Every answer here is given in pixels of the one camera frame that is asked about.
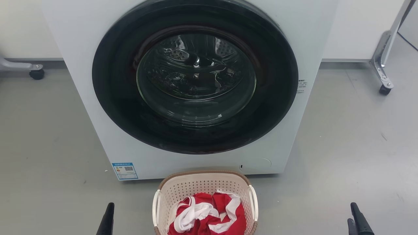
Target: basket handle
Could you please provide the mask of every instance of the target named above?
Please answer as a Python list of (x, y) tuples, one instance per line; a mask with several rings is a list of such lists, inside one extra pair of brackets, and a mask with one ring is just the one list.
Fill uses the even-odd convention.
[(160, 201), (160, 190), (157, 190), (157, 192), (155, 192), (155, 194), (154, 194), (154, 200), (153, 200), (153, 224), (154, 224), (154, 227), (158, 226), (157, 214), (158, 214), (158, 209), (160, 207), (160, 205), (158, 205), (159, 201)]
[(257, 194), (255, 193), (254, 188), (251, 185), (248, 185), (250, 188), (250, 197), (251, 197), (251, 209), (253, 211), (252, 217), (254, 221), (258, 221), (258, 200), (257, 200)]

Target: beige laundry basket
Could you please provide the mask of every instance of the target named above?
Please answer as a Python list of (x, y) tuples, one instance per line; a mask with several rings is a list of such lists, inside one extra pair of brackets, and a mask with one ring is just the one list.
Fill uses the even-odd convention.
[(165, 178), (154, 195), (155, 233), (167, 234), (170, 212), (176, 202), (196, 193), (214, 194), (217, 190), (231, 192), (241, 198), (247, 220), (244, 235), (253, 235), (258, 220), (257, 195), (250, 181), (244, 175), (234, 171), (190, 171)]

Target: caster wheel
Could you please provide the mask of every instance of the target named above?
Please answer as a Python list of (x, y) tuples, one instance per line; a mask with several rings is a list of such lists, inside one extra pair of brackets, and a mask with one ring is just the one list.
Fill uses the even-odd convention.
[(41, 80), (44, 74), (45, 74), (45, 71), (43, 69), (32, 70), (29, 72), (29, 76), (35, 80)]
[(391, 89), (386, 88), (384, 85), (380, 87), (379, 93), (382, 95), (388, 95)]

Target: round black door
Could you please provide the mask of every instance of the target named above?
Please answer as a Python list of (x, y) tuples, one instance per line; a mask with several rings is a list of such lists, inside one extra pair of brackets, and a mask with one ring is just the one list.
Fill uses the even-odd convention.
[(146, 1), (97, 48), (97, 98), (124, 131), (189, 154), (249, 144), (296, 95), (298, 68), (279, 27), (246, 2)]

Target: washing machine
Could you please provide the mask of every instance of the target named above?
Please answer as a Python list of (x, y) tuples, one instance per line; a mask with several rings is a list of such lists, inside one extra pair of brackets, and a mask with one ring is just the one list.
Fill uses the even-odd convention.
[(338, 0), (44, 0), (119, 180), (282, 173)]

